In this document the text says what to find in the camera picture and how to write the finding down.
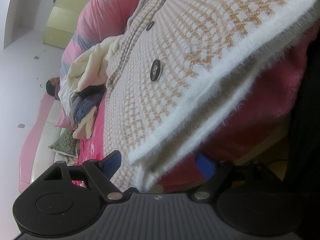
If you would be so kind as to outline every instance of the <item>black hair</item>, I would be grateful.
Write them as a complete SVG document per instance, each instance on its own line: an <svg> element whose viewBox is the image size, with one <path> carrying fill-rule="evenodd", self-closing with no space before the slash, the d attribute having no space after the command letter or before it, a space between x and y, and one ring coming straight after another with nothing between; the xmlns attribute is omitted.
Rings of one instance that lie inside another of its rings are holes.
<svg viewBox="0 0 320 240"><path fill-rule="evenodd" d="M51 81L48 80L48 82L45 84L45 88L47 90L47 93L52 96L52 97L55 97L55 91L56 91L56 88L54 85L52 85Z"/></svg>

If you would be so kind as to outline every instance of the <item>houndstooth knit sweater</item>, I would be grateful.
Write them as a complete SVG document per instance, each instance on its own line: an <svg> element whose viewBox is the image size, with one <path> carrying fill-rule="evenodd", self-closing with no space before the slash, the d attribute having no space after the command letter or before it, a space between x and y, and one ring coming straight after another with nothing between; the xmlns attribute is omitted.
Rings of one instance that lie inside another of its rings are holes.
<svg viewBox="0 0 320 240"><path fill-rule="evenodd" d="M319 0L143 0L107 68L104 151L122 154L111 181L148 191L319 16Z"/></svg>

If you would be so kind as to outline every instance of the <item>person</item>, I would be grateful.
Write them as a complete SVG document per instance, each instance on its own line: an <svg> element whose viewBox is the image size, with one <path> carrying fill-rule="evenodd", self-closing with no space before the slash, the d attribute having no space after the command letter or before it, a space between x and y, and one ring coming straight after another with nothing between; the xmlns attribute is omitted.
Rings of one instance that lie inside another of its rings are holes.
<svg viewBox="0 0 320 240"><path fill-rule="evenodd" d="M55 99L57 99L57 100L60 100L60 98L58 96L58 92L60 90L60 78L59 77L49 79L45 85L45 88L47 90L47 93L50 96L55 97Z"/></svg>

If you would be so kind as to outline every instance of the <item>black button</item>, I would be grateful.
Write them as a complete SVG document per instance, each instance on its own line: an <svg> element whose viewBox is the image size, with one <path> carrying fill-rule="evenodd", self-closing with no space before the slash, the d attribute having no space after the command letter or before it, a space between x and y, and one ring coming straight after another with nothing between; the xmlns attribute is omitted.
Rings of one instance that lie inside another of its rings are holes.
<svg viewBox="0 0 320 240"><path fill-rule="evenodd" d="M146 28L146 31L149 31L153 27L154 24L155 24L155 21L152 21L151 23L149 23L149 25Z"/></svg>
<svg viewBox="0 0 320 240"><path fill-rule="evenodd" d="M156 59L151 67L150 79L151 81L156 81L161 74L161 62L159 59Z"/></svg>

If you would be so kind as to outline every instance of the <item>pink headboard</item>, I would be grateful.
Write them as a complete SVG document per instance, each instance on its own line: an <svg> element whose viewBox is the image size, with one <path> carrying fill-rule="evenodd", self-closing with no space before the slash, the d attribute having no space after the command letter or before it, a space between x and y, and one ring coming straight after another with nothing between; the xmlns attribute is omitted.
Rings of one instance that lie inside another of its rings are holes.
<svg viewBox="0 0 320 240"><path fill-rule="evenodd" d="M53 102L54 97L45 93L40 103L38 119L28 134L22 147L20 156L20 193L22 193L30 185L33 162L36 156L39 140Z"/></svg>

